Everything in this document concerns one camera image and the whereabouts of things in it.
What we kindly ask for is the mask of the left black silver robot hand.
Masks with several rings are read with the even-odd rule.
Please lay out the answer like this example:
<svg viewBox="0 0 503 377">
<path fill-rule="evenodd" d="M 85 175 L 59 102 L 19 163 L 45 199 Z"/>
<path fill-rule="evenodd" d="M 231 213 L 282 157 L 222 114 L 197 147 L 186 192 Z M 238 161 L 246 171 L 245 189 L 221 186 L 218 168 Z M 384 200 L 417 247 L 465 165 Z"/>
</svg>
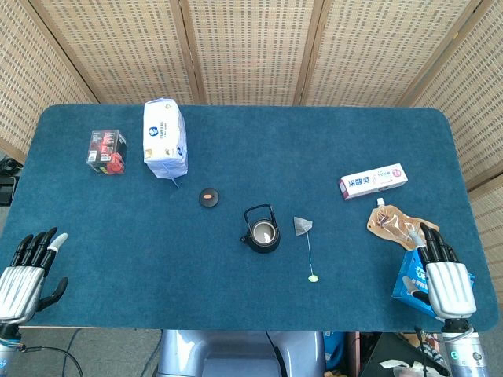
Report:
<svg viewBox="0 0 503 377">
<path fill-rule="evenodd" d="M 1 324 L 25 324 L 37 312 L 58 302 L 68 286 L 68 278 L 58 283 L 55 291 L 43 298 L 42 288 L 52 264 L 68 239 L 57 228 L 37 235 L 29 234 L 18 244 L 13 258 L 1 275 Z"/>
</svg>

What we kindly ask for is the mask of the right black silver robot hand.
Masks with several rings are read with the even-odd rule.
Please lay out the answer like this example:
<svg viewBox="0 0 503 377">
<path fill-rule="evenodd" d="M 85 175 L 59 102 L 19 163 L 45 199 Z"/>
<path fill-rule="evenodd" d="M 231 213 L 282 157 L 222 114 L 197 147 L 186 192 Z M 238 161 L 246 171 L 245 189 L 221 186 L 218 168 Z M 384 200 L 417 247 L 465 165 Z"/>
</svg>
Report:
<svg viewBox="0 0 503 377">
<path fill-rule="evenodd" d="M 420 223 L 423 237 L 411 231 L 416 248 L 397 279 L 408 304 L 441 320 L 465 320 L 476 312 L 472 277 L 437 229 Z"/>
</svg>

